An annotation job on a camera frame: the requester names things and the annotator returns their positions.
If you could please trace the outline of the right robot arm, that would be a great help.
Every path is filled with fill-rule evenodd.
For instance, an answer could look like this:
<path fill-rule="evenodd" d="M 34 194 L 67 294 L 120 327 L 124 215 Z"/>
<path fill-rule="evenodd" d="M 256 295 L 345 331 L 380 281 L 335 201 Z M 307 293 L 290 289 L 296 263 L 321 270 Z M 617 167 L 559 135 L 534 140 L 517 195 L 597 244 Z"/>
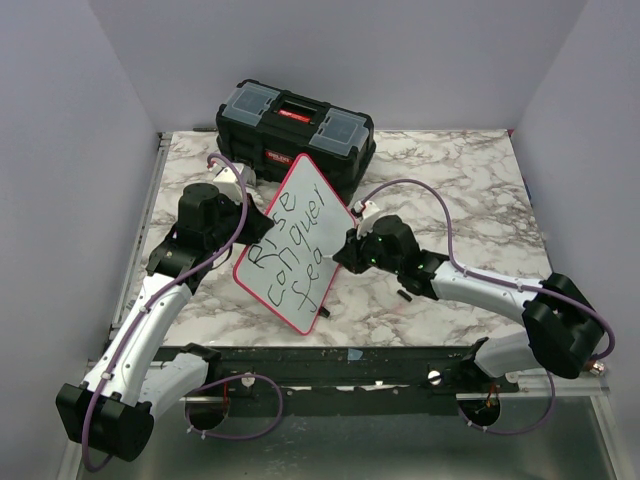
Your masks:
<path fill-rule="evenodd" d="M 568 277 L 510 280 L 459 270 L 449 256 L 420 248 L 411 228 L 396 215 L 379 218 L 366 234 L 348 230 L 332 258 L 353 274 L 370 268 L 393 274 L 415 296 L 461 302 L 520 324 L 521 331 L 514 334 L 476 341 L 463 356 L 457 376 L 474 392 L 507 373 L 536 368 L 575 379 L 604 335 Z"/>

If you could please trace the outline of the pink framed whiteboard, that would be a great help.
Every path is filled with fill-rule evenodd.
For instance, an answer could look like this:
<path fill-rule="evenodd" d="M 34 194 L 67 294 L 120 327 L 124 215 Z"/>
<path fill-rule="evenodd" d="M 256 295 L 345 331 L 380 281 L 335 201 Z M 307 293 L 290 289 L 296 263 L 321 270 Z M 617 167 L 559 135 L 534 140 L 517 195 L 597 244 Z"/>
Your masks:
<path fill-rule="evenodd" d="M 267 208 L 275 225 L 245 248 L 236 283 L 301 335 L 313 329 L 338 270 L 335 254 L 356 220 L 307 154 L 299 155 Z"/>

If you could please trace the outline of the black marker cap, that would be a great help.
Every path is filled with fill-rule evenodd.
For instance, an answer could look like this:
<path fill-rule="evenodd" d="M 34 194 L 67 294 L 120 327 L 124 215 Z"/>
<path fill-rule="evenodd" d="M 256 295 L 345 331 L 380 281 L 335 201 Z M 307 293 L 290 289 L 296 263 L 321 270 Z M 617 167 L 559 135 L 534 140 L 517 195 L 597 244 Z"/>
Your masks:
<path fill-rule="evenodd" d="M 406 291 L 402 290 L 402 289 L 398 289 L 397 290 L 397 294 L 399 296 L 401 296 L 404 300 L 411 302 L 412 301 L 412 297 L 409 293 L 407 293 Z"/>

